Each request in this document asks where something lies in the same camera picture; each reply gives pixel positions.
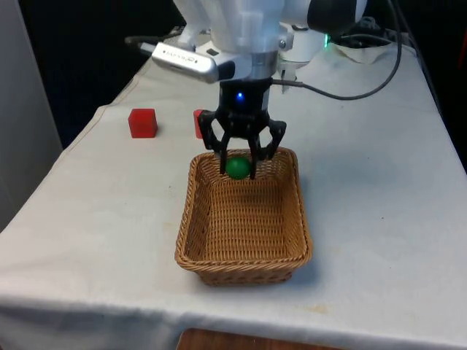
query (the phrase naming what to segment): woven basket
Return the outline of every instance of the woven basket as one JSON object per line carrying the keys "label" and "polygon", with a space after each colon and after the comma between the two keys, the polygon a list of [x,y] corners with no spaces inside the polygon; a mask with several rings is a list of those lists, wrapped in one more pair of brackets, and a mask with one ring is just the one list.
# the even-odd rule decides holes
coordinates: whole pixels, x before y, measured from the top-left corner
{"label": "woven basket", "polygon": [[[231,156],[249,151],[229,151]],[[214,153],[190,164],[175,260],[209,285],[287,281],[312,256],[293,151],[279,149],[256,179],[219,174]]]}

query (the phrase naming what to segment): basket rim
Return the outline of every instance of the basket rim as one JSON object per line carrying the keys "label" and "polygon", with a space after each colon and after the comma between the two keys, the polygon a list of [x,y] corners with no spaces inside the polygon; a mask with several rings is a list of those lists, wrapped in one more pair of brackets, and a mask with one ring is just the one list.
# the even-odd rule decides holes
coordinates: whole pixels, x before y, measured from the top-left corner
{"label": "basket rim", "polygon": [[[249,154],[248,149],[237,149],[229,151],[232,155],[245,155]],[[182,224],[180,225],[179,234],[177,236],[175,260],[178,265],[188,271],[193,272],[234,272],[234,271],[255,271],[255,270],[293,270],[305,265],[312,257],[312,240],[310,238],[309,226],[304,213],[304,201],[301,194],[298,161],[295,152],[287,148],[278,148],[278,153],[285,153],[292,160],[293,165],[293,186],[298,196],[298,203],[300,207],[301,226],[304,235],[304,250],[303,252],[294,257],[284,257],[281,259],[270,260],[229,260],[229,261],[216,261],[216,260],[192,260],[185,254],[185,246],[188,237],[188,219],[193,213],[195,201],[194,192],[196,190],[196,183],[194,181],[194,173],[198,164],[204,158],[215,157],[212,152],[203,153],[194,157],[190,163],[190,171],[188,177],[187,198],[185,202],[185,209],[182,216]]]}

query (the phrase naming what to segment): red block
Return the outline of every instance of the red block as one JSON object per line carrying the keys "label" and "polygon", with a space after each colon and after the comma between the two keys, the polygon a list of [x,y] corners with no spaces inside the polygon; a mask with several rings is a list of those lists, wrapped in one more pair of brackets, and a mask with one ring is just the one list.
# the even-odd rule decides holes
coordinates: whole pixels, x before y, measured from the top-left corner
{"label": "red block", "polygon": [[154,109],[133,109],[128,117],[131,137],[134,139],[150,139],[158,131],[158,122]]}
{"label": "red block", "polygon": [[201,130],[199,129],[199,122],[198,118],[199,115],[203,112],[203,109],[197,109],[196,111],[193,112],[193,117],[195,120],[195,134],[197,139],[202,139],[203,135],[201,135]]}

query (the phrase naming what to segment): table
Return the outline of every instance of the table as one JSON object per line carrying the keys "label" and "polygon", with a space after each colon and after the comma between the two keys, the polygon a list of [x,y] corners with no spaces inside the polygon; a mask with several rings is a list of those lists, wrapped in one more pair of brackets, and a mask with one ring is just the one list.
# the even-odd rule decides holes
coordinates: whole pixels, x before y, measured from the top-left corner
{"label": "table", "polygon": [[[298,78],[366,92],[392,69],[330,46]],[[467,181],[416,57],[361,101],[271,92],[288,123],[314,257],[285,284],[212,288],[174,262],[193,110],[216,85],[148,62],[101,107],[0,235],[5,349],[173,349],[190,327],[346,349],[467,348]],[[156,139],[128,115],[156,108]],[[243,147],[243,141],[232,147]]]}
{"label": "table", "polygon": [[189,329],[180,337],[177,350],[338,350],[317,345],[248,337],[224,332]]}

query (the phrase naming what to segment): white wall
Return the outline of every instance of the white wall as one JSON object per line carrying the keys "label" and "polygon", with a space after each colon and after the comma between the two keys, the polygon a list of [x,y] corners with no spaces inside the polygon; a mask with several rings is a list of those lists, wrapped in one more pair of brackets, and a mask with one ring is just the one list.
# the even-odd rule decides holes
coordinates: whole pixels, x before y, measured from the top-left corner
{"label": "white wall", "polygon": [[0,0],[0,231],[61,151],[17,0]]}

